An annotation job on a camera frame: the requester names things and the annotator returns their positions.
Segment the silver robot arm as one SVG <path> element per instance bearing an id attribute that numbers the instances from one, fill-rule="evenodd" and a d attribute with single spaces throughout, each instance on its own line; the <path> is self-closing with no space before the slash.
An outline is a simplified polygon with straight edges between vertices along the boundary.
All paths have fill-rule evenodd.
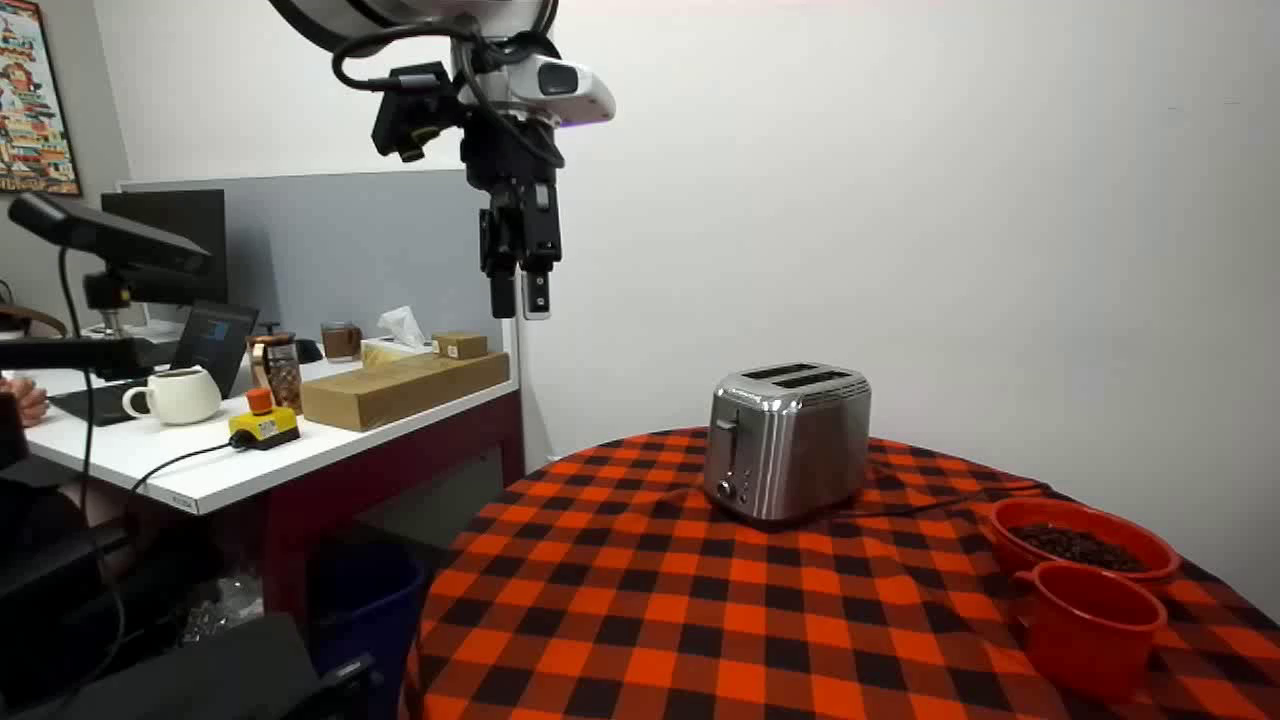
<path id="1" fill-rule="evenodd" d="M 561 60 L 547 27 L 561 0 L 535 0 L 531 14 L 498 32 L 478 0 L 266 0 L 305 41 L 326 52 L 333 74 L 350 92 L 375 92 L 373 146 L 402 162 L 424 142 L 459 126 L 466 184 L 486 195 L 478 208 L 478 271 L 493 317 L 516 317 L 516 290 L 531 312 L 553 309 L 561 261 L 555 126 L 561 100 L 585 92 L 585 74 Z M 350 74 L 397 41 L 445 35 L 453 60 L 420 60 L 384 74 Z"/>

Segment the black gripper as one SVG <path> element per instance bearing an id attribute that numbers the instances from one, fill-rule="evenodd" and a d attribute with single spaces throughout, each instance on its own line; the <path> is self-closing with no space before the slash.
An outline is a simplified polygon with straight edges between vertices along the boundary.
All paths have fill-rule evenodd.
<path id="1" fill-rule="evenodd" d="M 553 269 L 561 261 L 561 200 L 555 169 L 565 155 L 553 126 L 541 121 L 506 121 L 476 111 L 459 142 L 466 184 L 486 195 L 486 212 L 506 230 L 510 254 L 524 269 L 526 317 L 553 312 Z M 493 317 L 516 317 L 516 269 L 486 269 Z"/>

